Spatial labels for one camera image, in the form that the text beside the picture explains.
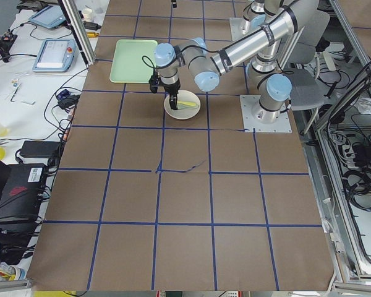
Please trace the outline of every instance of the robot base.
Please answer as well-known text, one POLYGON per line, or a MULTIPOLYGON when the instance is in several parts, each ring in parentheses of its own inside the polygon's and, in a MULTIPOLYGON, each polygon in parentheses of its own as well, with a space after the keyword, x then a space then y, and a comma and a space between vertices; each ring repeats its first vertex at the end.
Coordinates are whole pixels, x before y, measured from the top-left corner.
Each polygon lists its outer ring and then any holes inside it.
POLYGON ((229 18, 229 27, 231 29, 232 41, 236 41, 245 35, 242 34, 241 30, 242 18, 240 17, 230 17, 229 18))
POLYGON ((291 133, 291 125, 287 113, 281 113, 278 119, 272 124, 264 124, 252 115, 252 106, 258 102, 260 95, 241 95, 241 108, 243 117, 243 127, 247 132, 266 132, 266 133, 291 133))

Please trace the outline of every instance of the barcode label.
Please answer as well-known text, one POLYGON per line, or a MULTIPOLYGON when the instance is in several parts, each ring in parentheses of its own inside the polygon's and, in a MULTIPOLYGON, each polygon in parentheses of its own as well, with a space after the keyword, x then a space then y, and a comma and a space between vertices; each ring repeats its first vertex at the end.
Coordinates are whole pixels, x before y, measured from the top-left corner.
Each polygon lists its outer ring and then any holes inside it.
POLYGON ((28 183, 35 183, 40 181, 41 173, 43 172, 42 168, 32 168, 30 170, 28 183))

